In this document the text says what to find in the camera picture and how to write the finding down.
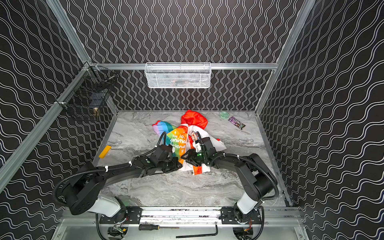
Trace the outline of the rainbow kids zip jacket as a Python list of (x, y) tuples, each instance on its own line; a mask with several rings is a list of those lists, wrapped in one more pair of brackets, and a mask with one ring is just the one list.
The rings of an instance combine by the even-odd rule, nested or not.
[(209, 137), (216, 151), (226, 149), (225, 144), (220, 140), (212, 137), (205, 128), (208, 125), (208, 120), (200, 113), (188, 110), (181, 117), (181, 124), (173, 126), (168, 122), (157, 121), (152, 125), (153, 130), (159, 136), (166, 133), (166, 144), (173, 147), (173, 155), (178, 158), (183, 165), (181, 171), (193, 171), (194, 175), (199, 175), (211, 171), (211, 168), (205, 164), (201, 167), (195, 167), (181, 158), (188, 150), (200, 148), (196, 147), (196, 141), (200, 134), (202, 138)]

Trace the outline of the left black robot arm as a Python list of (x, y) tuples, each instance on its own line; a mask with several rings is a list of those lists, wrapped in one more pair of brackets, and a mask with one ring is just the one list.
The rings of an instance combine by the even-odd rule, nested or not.
[(125, 164), (92, 167), (83, 166), (77, 173), (61, 180), (53, 189), (53, 200), (68, 207), (72, 215), (89, 212), (101, 190), (127, 179), (143, 178), (175, 172), (182, 168), (173, 156), (172, 146), (160, 145)]

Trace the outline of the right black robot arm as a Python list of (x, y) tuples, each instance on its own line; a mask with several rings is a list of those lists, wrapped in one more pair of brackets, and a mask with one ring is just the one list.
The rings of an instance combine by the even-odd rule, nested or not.
[(275, 175), (257, 154), (242, 157), (224, 151), (218, 152), (211, 139), (206, 137), (198, 140), (197, 146), (188, 150), (181, 159), (195, 167), (206, 165), (235, 172), (245, 191), (234, 207), (242, 215), (247, 215), (264, 201), (279, 197)]

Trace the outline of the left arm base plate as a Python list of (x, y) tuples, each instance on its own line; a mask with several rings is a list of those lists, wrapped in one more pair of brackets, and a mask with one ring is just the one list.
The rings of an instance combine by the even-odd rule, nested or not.
[(140, 207), (127, 207), (120, 210), (115, 216), (107, 217), (102, 215), (99, 224), (139, 224), (141, 221), (143, 209)]

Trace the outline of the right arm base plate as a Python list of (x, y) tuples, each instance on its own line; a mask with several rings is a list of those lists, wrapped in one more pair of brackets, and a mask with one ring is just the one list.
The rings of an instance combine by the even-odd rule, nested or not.
[(221, 220), (223, 225), (245, 225), (249, 224), (252, 221), (252, 224), (261, 224), (262, 223), (262, 214), (259, 210), (251, 210), (247, 214), (243, 214), (239, 209), (234, 207), (223, 207), (220, 210), (218, 217)]

